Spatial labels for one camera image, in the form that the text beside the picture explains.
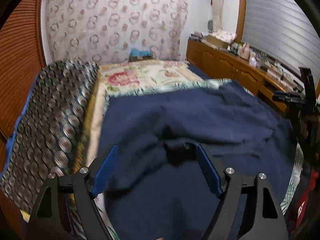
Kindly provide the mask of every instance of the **wooden cabinet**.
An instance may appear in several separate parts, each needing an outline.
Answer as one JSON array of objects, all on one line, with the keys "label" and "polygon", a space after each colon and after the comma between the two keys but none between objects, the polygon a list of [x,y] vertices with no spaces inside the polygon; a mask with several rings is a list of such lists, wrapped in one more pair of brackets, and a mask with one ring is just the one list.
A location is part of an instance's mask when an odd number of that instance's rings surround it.
[{"label": "wooden cabinet", "polygon": [[266,72],[251,67],[248,61],[197,41],[188,42],[187,60],[211,78],[236,79],[254,95],[271,104],[275,110],[282,113],[286,111],[285,104],[272,101],[274,91],[286,91],[286,88]]}]

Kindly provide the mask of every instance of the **white wall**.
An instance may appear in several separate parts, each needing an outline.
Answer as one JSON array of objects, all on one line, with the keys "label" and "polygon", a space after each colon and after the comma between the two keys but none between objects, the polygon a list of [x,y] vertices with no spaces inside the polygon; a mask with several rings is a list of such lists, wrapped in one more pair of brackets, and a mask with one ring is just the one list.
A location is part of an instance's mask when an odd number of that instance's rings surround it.
[{"label": "white wall", "polygon": [[222,29],[236,33],[240,0],[224,0],[222,11]]},{"label": "white wall", "polygon": [[[212,10],[210,5],[211,0],[188,0],[188,17],[186,24],[181,32],[180,38],[180,54],[181,58],[185,59],[187,52],[188,38],[194,31],[206,32],[207,22],[212,18]],[[44,49],[44,56],[46,63],[52,62],[50,54],[46,19],[45,19],[45,8],[47,0],[42,0],[41,3],[41,35]]]}]

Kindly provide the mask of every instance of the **blue gripper pad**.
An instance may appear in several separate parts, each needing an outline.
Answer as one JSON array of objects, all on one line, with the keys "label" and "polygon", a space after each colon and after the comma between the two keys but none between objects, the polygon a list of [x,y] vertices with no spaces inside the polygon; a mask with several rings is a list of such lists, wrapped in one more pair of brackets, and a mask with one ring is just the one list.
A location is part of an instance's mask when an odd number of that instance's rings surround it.
[{"label": "blue gripper pad", "polygon": [[102,193],[106,187],[106,183],[111,178],[112,170],[116,163],[116,157],[118,153],[118,146],[113,145],[107,157],[104,159],[99,170],[93,179],[93,188],[91,195],[96,198],[98,194]]},{"label": "blue gripper pad", "polygon": [[211,193],[215,194],[217,197],[220,197],[223,193],[220,187],[220,176],[200,145],[197,145],[196,148],[196,158]]}]

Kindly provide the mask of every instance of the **window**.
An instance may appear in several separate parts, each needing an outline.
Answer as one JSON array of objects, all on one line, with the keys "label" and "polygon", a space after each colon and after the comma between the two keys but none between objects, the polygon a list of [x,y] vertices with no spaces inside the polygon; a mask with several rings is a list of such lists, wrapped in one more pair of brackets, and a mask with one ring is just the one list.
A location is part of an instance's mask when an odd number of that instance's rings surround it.
[{"label": "window", "polygon": [[294,0],[247,0],[243,42],[300,73],[309,67],[320,76],[320,39]]}]

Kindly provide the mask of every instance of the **wooden louvered door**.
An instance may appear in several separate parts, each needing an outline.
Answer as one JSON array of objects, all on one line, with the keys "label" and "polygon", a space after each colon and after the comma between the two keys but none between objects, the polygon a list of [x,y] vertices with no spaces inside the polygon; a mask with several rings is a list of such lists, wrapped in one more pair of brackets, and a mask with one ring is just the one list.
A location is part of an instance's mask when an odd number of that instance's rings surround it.
[{"label": "wooden louvered door", "polygon": [[[44,66],[40,33],[41,0],[22,0],[0,30],[0,171],[5,142]],[[19,209],[0,190],[0,205],[12,230],[23,239]]]}]

